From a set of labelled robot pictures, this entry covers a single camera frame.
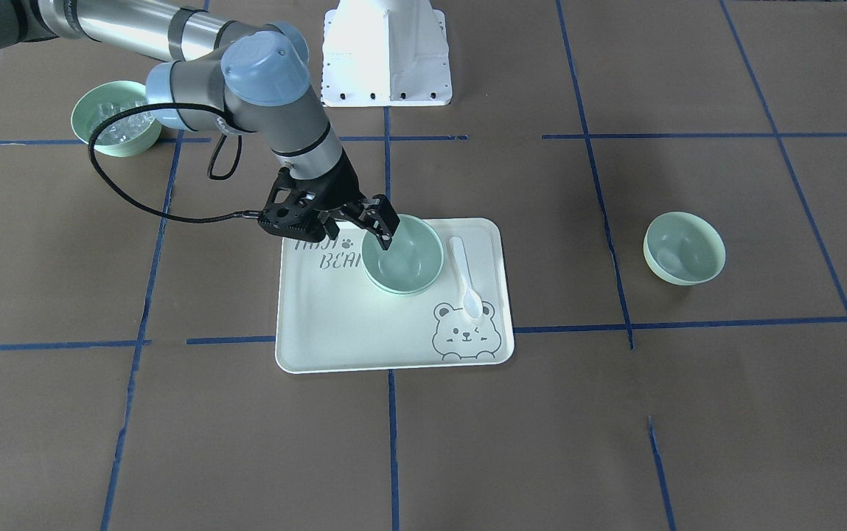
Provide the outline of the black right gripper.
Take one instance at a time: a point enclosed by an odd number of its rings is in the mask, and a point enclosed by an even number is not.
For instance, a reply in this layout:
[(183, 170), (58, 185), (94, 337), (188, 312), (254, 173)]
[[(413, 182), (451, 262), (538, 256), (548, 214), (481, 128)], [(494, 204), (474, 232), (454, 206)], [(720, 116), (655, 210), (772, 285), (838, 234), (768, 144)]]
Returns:
[(380, 248), (388, 251), (400, 217), (386, 195), (371, 198), (360, 191), (355, 169), (339, 161), (318, 178), (292, 178), (290, 168), (279, 168), (259, 226), (283, 238), (338, 238), (336, 221), (346, 221), (372, 233)]

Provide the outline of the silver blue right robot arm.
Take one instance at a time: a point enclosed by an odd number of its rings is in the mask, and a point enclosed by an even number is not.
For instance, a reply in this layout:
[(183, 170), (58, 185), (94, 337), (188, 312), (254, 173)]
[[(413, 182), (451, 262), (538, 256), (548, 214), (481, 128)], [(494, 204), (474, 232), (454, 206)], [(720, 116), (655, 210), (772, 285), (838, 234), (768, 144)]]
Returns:
[(0, 1), (0, 50), (57, 38), (155, 58), (144, 111), (164, 127), (267, 142), (279, 161), (267, 202), (231, 218), (308, 243), (338, 238), (346, 221), (391, 245), (399, 215), (386, 196), (361, 192), (291, 24), (251, 26), (163, 1)]

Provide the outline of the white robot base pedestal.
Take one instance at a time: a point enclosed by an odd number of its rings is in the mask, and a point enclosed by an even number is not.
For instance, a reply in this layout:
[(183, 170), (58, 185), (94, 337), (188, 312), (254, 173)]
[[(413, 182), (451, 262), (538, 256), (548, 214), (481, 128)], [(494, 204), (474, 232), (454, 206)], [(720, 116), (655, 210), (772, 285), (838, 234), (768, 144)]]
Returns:
[(327, 107), (429, 107), (453, 100), (443, 11), (429, 1), (340, 1), (324, 14)]

